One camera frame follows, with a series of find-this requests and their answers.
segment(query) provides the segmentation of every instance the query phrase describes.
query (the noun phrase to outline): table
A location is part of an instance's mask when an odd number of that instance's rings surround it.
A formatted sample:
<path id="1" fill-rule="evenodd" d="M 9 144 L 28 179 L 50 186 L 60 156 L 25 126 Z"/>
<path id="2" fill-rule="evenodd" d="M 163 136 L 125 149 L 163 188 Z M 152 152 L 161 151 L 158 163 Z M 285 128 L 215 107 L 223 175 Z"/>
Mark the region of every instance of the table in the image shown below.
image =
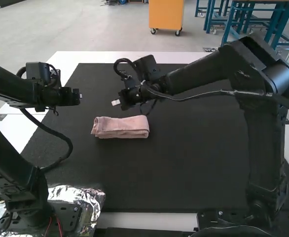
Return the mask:
<path id="1" fill-rule="evenodd" d="M 209 53 L 204 52 L 56 52 L 48 63 L 61 70 L 61 83 L 65 85 L 78 63 L 113 63 L 118 58 L 136 60 L 153 54 L 157 63 L 187 64 Z M 29 109 L 36 119 L 42 121 L 46 112 L 36 113 Z M 21 112 L 8 105 L 0 109 L 0 131 L 18 152 L 22 152 L 36 130 Z M 289 125 L 286 126 L 285 157 L 289 162 Z M 98 221 L 99 228 L 120 227 L 135 229 L 192 231 L 197 227 L 196 213 L 103 213 Z"/>

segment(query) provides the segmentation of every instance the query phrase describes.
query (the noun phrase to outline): folded towel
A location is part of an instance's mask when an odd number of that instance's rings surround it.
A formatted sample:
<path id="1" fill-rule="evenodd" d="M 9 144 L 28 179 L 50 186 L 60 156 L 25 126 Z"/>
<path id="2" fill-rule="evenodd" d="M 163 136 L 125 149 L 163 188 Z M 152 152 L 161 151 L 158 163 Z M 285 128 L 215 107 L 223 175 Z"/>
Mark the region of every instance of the folded towel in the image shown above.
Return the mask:
<path id="1" fill-rule="evenodd" d="M 148 119 L 144 115 L 129 118 L 96 117 L 91 134 L 98 138 L 147 138 Z"/>

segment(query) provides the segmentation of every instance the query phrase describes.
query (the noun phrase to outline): floor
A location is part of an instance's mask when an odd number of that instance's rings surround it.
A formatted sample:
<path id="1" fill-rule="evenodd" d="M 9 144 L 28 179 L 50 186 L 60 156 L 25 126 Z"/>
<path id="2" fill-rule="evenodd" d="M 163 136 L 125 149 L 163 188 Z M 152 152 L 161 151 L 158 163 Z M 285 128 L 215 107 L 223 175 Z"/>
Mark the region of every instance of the floor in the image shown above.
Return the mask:
<path id="1" fill-rule="evenodd" d="M 194 17 L 196 0 L 186 0 L 180 37 L 163 30 L 150 34 L 148 4 L 101 4 L 101 0 L 26 0 L 0 9 L 0 65 L 16 72 L 26 62 L 46 61 L 56 51 L 201 52 L 221 42 L 222 30 L 206 34 L 205 19 Z"/>

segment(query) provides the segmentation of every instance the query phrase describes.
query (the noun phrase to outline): metal leg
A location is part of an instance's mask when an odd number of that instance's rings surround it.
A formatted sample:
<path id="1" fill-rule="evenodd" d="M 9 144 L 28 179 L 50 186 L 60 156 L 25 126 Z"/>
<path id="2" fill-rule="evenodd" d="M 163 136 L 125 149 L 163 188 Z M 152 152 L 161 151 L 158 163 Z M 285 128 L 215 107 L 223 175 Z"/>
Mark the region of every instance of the metal leg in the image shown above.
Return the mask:
<path id="1" fill-rule="evenodd" d="M 284 9 L 285 11 L 283 12 L 281 18 L 279 19 L 278 21 L 278 26 L 277 26 L 277 30 L 276 30 L 276 33 L 275 33 L 275 36 L 273 38 L 273 41 L 271 43 L 271 47 L 273 49 L 276 48 L 277 44 L 278 44 L 278 41 L 279 39 L 281 38 L 282 36 L 282 33 L 284 31 L 284 28 L 287 24 L 287 21 L 289 19 L 289 2 L 286 2 L 285 5 L 284 5 Z"/>
<path id="2" fill-rule="evenodd" d="M 196 3 L 195 17 L 198 16 L 198 10 L 199 10 L 199 0 L 197 0 L 197 3 Z"/>
<path id="3" fill-rule="evenodd" d="M 218 15 L 221 16 L 224 0 L 221 0 Z"/>
<path id="4" fill-rule="evenodd" d="M 223 46 L 225 43 L 227 43 L 229 32 L 230 32 L 230 28 L 232 26 L 235 6 L 236 6 L 236 2 L 232 1 L 231 7 L 230 7 L 229 18 L 228 18 L 227 25 L 226 25 L 226 27 L 224 29 L 224 34 L 223 34 L 223 37 L 222 37 L 222 40 L 221 40 L 221 46 Z"/>
<path id="5" fill-rule="evenodd" d="M 210 9 L 211 3 L 212 3 L 212 0 L 208 0 L 207 12 L 206 12 L 205 23 L 204 23 L 204 31 L 207 30 L 207 24 L 208 24 L 208 19 L 209 19 L 209 9 Z"/>
<path id="6" fill-rule="evenodd" d="M 242 3 L 238 3 L 237 4 L 237 8 L 241 8 L 242 7 Z M 237 10 L 236 11 L 236 13 L 235 13 L 235 20 L 238 20 L 239 19 L 239 17 L 240 17 L 240 13 L 241 13 L 241 11 L 240 10 Z"/>
<path id="7" fill-rule="evenodd" d="M 248 8 L 248 6 L 249 6 L 249 4 L 245 3 L 243 8 Z M 245 10 L 241 11 L 240 21 L 239 21 L 239 25 L 238 25 L 238 28 L 237 28 L 237 33 L 238 34 L 241 32 L 246 13 L 247 13 L 247 11 L 245 11 Z"/>
<path id="8" fill-rule="evenodd" d="M 214 8 L 215 8 L 215 2 L 216 0 L 211 0 L 211 5 L 209 9 L 209 16 L 208 16 L 208 23 L 207 23 L 207 30 L 206 33 L 210 33 L 210 27 L 212 26 L 212 19 L 213 19 L 213 13 L 214 13 Z"/>
<path id="9" fill-rule="evenodd" d="M 250 4 L 250 8 L 254 9 L 254 7 L 255 7 L 255 3 L 251 3 Z M 247 18 L 245 20 L 245 24 L 244 24 L 244 27 L 243 27 L 243 33 L 244 34 L 246 34 L 247 31 L 248 31 L 250 20 L 251 20 L 251 17 L 252 17 L 252 13 L 253 13 L 252 10 L 249 10 L 248 13 L 247 13 Z"/>
<path id="10" fill-rule="evenodd" d="M 281 9 L 281 8 L 284 9 L 284 6 L 285 6 L 285 3 L 278 3 L 278 4 L 276 4 L 276 6 L 275 6 L 275 10 L 276 10 L 276 9 Z M 270 23 L 269 23 L 268 30 L 267 30 L 266 35 L 265 35 L 265 38 L 264 38 L 264 40 L 265 40 L 267 43 L 269 43 L 269 41 L 270 41 L 270 39 L 271 39 L 271 37 L 272 37 L 272 34 L 273 34 L 274 31 L 275 31 L 275 28 L 276 28 L 276 26 L 277 26 L 277 24 L 278 24 L 278 20 L 280 19 L 281 15 L 282 15 L 282 11 L 274 11 L 274 12 L 273 12 L 271 21 L 270 21 Z"/>
<path id="11" fill-rule="evenodd" d="M 224 11 L 223 11 L 223 16 L 227 15 L 228 7 L 229 7 L 229 0 L 226 0 L 225 1 L 225 6 L 224 6 Z"/>

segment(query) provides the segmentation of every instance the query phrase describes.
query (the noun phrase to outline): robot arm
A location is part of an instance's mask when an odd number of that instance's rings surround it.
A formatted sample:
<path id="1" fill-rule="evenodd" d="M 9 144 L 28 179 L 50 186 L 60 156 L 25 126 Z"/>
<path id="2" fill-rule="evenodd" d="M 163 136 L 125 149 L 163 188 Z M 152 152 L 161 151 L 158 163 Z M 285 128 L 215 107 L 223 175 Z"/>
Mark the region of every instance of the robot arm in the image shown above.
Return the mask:
<path id="1" fill-rule="evenodd" d="M 24 72 L 27 78 L 21 79 Z M 27 63 L 18 76 L 0 67 L 0 100 L 25 113 L 25 108 L 39 112 L 46 107 L 78 105 L 80 97 L 78 89 L 72 91 L 61 86 L 60 71 L 52 65 Z M 26 229 L 45 225 L 54 209 L 53 204 L 47 202 L 48 187 L 43 170 L 23 159 L 1 132 L 0 198 L 9 213 L 3 216 L 9 222 L 8 225 L 7 221 L 0 223 L 0 233 L 9 228 L 13 213 L 18 215 L 16 222 L 23 222 L 21 229 Z"/>
<path id="2" fill-rule="evenodd" d="M 130 64 L 140 84 L 118 71 L 120 62 Z M 152 55 L 134 63 L 118 60 L 114 70 L 122 77 L 125 89 L 112 105 L 121 105 L 122 110 L 152 99 L 181 102 L 213 95 L 235 96 L 248 126 L 250 160 L 246 189 L 249 212 L 239 223 L 273 225 L 288 192 L 284 173 L 285 121 L 289 108 L 286 61 L 263 40 L 251 35 L 166 75 L 160 73 Z M 182 99 L 173 96 L 222 79 L 230 81 L 232 91 L 206 92 Z"/>

